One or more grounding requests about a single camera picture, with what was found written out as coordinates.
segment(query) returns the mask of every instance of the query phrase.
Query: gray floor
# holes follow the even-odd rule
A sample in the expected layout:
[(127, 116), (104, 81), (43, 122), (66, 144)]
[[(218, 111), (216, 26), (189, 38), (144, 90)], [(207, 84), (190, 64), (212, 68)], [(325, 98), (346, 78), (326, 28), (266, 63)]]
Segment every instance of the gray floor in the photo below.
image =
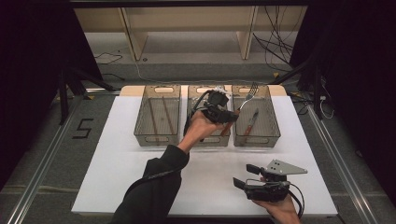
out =
[[(125, 80), (120, 80), (112, 75), (104, 75), (106, 82), (116, 87), (153, 83), (144, 79), (167, 82), (186, 81), (181, 84), (196, 83), (197, 81), (211, 84), (215, 81), (234, 84), (251, 80), (267, 83), (274, 79), (273, 73), (276, 72), (275, 69), (264, 63), (265, 53), (255, 41), (252, 44), (249, 60), (241, 60), (235, 36), (231, 33), (152, 34), (148, 38), (145, 52), (142, 55), (142, 59), (146, 58), (146, 61), (141, 60), (137, 64), (130, 59), (128, 50), (122, 43), (122, 38), (118, 37), (118, 39), (120, 43), (116, 43), (116, 46), (106, 46), (105, 43), (92, 46), (96, 55), (100, 52), (112, 51), (124, 56), (122, 60), (114, 63), (99, 65), (103, 74), (113, 74), (125, 78)], [(271, 56), (267, 56), (267, 62), (270, 62)], [(106, 63), (107, 59), (98, 59), (98, 61), (100, 60), (102, 61), (99, 63)], [(280, 68), (288, 69), (285, 64), (273, 62)], [(296, 91), (297, 80), (298, 77), (294, 77), (285, 82), (285, 89)], [(89, 82), (85, 82), (85, 85), (87, 88), (95, 87)], [(116, 97), (116, 94), (106, 91), (88, 95), (92, 95), (93, 98), (86, 98), (79, 105), (23, 223), (107, 223), (110, 220), (110, 217), (82, 217), (70, 212), (106, 123), (108, 112)], [(295, 103), (295, 107), (297, 112), (301, 111), (304, 105)], [(325, 110), (331, 111), (331, 108), (326, 107)], [(340, 217), (345, 223), (363, 223), (313, 120), (309, 114), (300, 115), (299, 118)], [(85, 134), (85, 132), (77, 130), (82, 119), (92, 119), (92, 121), (83, 123), (83, 127), (91, 128), (91, 131), (88, 138), (76, 139), (74, 137)], [(7, 222), (13, 207), (32, 179), (35, 169), (60, 127), (59, 120), (60, 102), (54, 99), (31, 149), (25, 153), (0, 193), (0, 223)], [(323, 122), (342, 157), (347, 161), (349, 171), (353, 174), (373, 209), (378, 222), (395, 223), (395, 207), (376, 182), (364, 159), (356, 154), (356, 148), (349, 138), (343, 121), (335, 114), (332, 119), (324, 119)], [(340, 217), (303, 217), (303, 223), (342, 223)]]

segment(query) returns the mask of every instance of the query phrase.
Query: aluminum rail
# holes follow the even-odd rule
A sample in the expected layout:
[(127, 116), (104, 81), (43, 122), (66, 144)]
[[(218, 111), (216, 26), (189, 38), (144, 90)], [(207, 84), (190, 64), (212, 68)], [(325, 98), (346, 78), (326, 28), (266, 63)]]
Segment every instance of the aluminum rail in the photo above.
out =
[(41, 160), (40, 164), (38, 165), (37, 169), (35, 170), (35, 174), (33, 175), (32, 179), (30, 180), (28, 186), (26, 187), (24, 193), (20, 197), (18, 203), (15, 205), (7, 224), (20, 224), (23, 222), (24, 217), (26, 216), (30, 205), (35, 198), (35, 195), (40, 187), (44, 177), (50, 165), (52, 164), (53, 159), (55, 158), (56, 152), (58, 151), (59, 146), (61, 145), (62, 141), (64, 140), (65, 133), (67, 132), (71, 120), (82, 102), (83, 96), (75, 96), (72, 104), (70, 105), (70, 114), (67, 117), (64, 125), (61, 125), (56, 132), (54, 138), (52, 139), (49, 147), (44, 154), (43, 159)]
[(307, 108), (309, 111), (309, 116), (314, 122), (315, 127), (317, 128), (320, 138), (322, 139), (327, 151), (329, 152), (332, 163), (334, 164), (335, 169), (340, 175), (341, 180), (343, 181), (352, 202), (355, 204), (355, 207), (359, 215), (361, 216), (362, 223), (379, 223), (379, 221), (375, 217), (374, 211), (372, 210), (370, 204), (362, 193), (361, 188), (356, 183), (352, 173), (350, 173), (347, 167), (346, 162), (338, 151), (337, 145), (332, 140), (332, 137), (330, 136), (329, 131), (327, 130), (323, 120), (318, 119), (311, 105), (308, 105)]

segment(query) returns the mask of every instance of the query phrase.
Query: person's arm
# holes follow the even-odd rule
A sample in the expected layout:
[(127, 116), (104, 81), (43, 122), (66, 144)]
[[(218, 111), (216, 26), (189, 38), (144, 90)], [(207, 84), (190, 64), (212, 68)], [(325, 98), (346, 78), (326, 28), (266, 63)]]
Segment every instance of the person's arm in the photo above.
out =
[(268, 203), (263, 201), (254, 201), (255, 204), (265, 208), (280, 224), (299, 224), (300, 219), (297, 216), (291, 196), (288, 194), (285, 200), (277, 203)]
[[(181, 170), (189, 161), (191, 148), (201, 139), (208, 137), (222, 124), (213, 124), (202, 112), (191, 118), (190, 128), (178, 146), (168, 146), (158, 159), (147, 162), (143, 176)], [(115, 223), (161, 223), (167, 217), (181, 184), (180, 172), (150, 180), (125, 193), (111, 224)]]

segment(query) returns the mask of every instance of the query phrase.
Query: wooden stick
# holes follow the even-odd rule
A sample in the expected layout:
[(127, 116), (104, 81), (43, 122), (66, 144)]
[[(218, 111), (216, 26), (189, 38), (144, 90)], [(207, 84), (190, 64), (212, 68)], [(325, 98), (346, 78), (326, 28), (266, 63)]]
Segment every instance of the wooden stick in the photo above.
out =
[(171, 117), (169, 116), (168, 107), (166, 106), (165, 98), (163, 98), (163, 107), (165, 108), (166, 118), (168, 119), (169, 128), (171, 129), (171, 134), (175, 134)]
[(160, 142), (158, 139), (158, 131), (157, 131), (157, 125), (155, 123), (154, 112), (152, 110), (151, 98), (148, 98), (148, 105), (149, 105), (149, 111), (150, 111), (151, 119), (152, 119), (152, 126), (154, 127), (155, 141), (157, 142), (157, 146), (158, 146), (160, 144)]
[[(234, 111), (235, 115), (239, 115), (240, 112), (241, 112), (240, 108), (238, 108), (237, 110)], [(227, 125), (225, 126), (225, 128), (221, 132), (220, 136), (224, 137), (228, 133), (228, 131), (231, 129), (231, 126), (233, 126), (233, 121), (230, 121), (230, 122), (227, 123)]]

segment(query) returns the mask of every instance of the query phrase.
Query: printed number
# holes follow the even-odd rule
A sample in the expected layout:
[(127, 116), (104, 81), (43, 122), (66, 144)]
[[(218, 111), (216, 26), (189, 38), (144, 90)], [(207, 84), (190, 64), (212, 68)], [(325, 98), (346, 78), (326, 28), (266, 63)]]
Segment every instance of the printed number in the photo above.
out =
[(81, 128), (82, 122), (84, 122), (84, 121), (93, 121), (93, 119), (82, 119), (82, 120), (79, 122), (77, 131), (86, 131), (86, 133), (85, 133), (84, 136), (73, 136), (73, 139), (88, 138), (88, 135), (90, 135), (90, 132), (91, 132), (91, 129), (92, 129), (92, 128)]

